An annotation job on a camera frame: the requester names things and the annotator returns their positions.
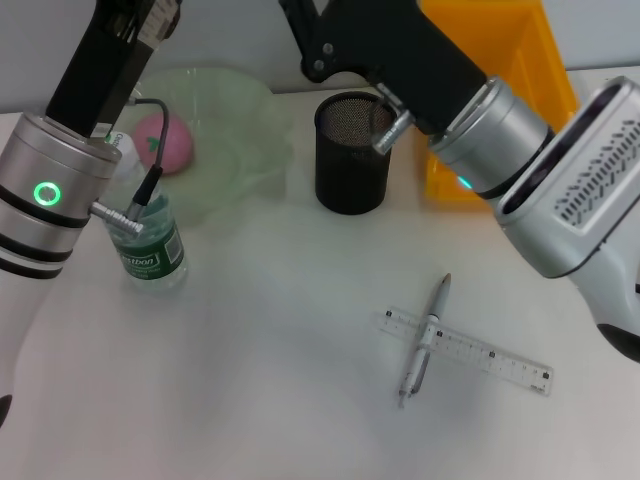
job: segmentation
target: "pen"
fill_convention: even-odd
[[[449,297],[450,289],[451,274],[444,277],[444,280],[442,280],[442,283],[438,286],[438,291],[436,292],[433,303],[425,309],[422,317],[423,321],[421,322],[421,331],[419,332],[420,341],[413,354],[411,367],[404,377],[402,387],[400,388],[400,408],[404,408],[405,399],[413,397],[422,387],[422,381],[424,380],[427,365],[429,364],[429,357],[431,356],[429,345],[433,340],[433,331],[430,333],[427,325],[430,321],[440,321],[440,317],[442,317],[444,307],[447,303],[447,298]]]

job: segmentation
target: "vent grille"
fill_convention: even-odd
[[[591,159],[587,169],[567,187],[564,196],[556,200],[556,215],[574,227],[586,224],[633,170],[639,151],[640,123],[625,120],[609,144],[600,149],[598,158]]]

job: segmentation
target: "clear plastic ruler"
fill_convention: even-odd
[[[432,330],[432,353],[475,367],[495,377],[544,396],[551,394],[553,369],[538,362],[469,337],[441,323],[422,321],[415,315],[390,308],[380,318],[380,329],[403,340],[414,340],[423,328]]]

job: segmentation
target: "green bottle label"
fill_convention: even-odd
[[[161,240],[144,247],[116,245],[124,269],[140,280],[158,280],[173,273],[184,260],[184,247],[174,224]]]

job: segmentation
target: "wall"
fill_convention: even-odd
[[[545,4],[568,67],[640,64],[637,0]],[[91,0],[0,0],[0,111],[46,102],[93,6]],[[299,73],[299,53],[277,0],[185,0],[179,30],[148,71],[211,64],[240,68],[278,91],[317,88]],[[358,81],[347,76],[330,86]]]

